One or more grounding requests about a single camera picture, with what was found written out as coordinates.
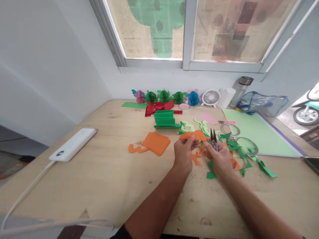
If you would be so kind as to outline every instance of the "window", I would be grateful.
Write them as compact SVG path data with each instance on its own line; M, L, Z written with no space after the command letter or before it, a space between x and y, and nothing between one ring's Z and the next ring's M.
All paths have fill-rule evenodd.
M90 0L119 67L265 73L314 0Z

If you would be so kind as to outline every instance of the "window glass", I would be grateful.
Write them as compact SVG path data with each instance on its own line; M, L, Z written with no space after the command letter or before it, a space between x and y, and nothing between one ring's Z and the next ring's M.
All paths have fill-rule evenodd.
M194 60L259 63L297 0L199 0Z
M185 0L106 0L127 58L182 58Z

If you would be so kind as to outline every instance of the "clear plastic bag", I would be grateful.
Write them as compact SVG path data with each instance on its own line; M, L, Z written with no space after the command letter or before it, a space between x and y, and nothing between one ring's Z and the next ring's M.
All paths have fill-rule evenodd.
M237 107L250 115L258 112L268 117L275 117L287 103L286 96L265 96L251 91L242 97Z

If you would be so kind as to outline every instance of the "green paper cactus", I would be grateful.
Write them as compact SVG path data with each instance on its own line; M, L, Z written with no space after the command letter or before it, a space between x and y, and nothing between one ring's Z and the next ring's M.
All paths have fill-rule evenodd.
M185 0L128 0L130 11L142 25L149 26L156 57L171 58L173 29L184 26Z
M162 90L162 91L158 90L157 92L159 93L158 98L160 99L159 101L161 103L164 104L170 101L169 91L167 92L166 90Z
M147 94L146 94L146 103L149 104L149 102L151 103L157 102L156 94L152 91L147 91Z
M174 103L176 105L180 105L182 103L184 103L184 100L186 100L186 98L184 98L184 96L187 96L188 94L186 92L182 93L181 91L176 92L174 95L172 95L173 97L171 97L171 100L174 100Z

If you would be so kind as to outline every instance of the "purple board edge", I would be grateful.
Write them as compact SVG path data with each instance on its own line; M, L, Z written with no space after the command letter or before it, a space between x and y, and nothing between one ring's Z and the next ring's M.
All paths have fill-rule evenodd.
M276 128L269 120L266 119L263 115L258 113L274 130L276 130L285 140L287 140L299 153L302 155L307 155L301 148L299 148L294 142L292 142L289 138L287 138L279 129Z

